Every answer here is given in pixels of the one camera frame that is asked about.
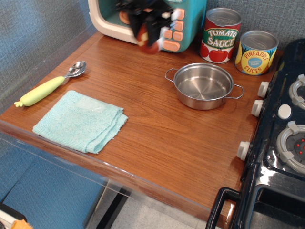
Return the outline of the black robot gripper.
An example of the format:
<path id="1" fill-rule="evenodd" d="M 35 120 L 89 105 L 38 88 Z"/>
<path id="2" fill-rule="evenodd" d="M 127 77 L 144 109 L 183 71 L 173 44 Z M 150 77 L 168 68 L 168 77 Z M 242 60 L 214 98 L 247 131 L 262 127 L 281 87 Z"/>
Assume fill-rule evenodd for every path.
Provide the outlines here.
<path id="1" fill-rule="evenodd" d="M 138 39 L 143 17 L 145 18 L 146 14 L 150 12 L 157 13 L 157 15 L 173 13 L 173 7 L 164 0 L 118 0 L 116 8 L 128 15 L 130 27 L 136 39 Z M 160 38 L 163 19 L 148 16 L 145 19 L 145 25 L 148 32 L 148 46 L 151 47 Z"/>

